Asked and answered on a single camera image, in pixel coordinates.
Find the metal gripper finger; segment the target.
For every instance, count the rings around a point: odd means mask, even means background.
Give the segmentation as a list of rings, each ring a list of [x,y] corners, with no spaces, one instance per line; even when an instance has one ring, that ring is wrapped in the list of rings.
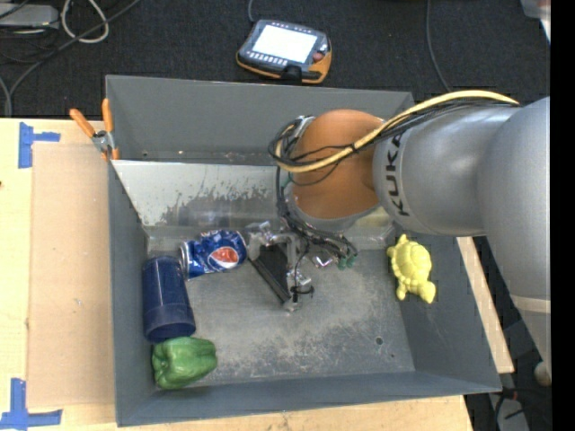
[[[297,272],[287,279],[287,300],[283,308],[288,312],[299,310],[308,300],[314,297],[312,279]]]
[[[274,232],[270,223],[252,223],[246,227],[247,256],[249,260],[257,260],[261,247],[268,247],[274,241]]]

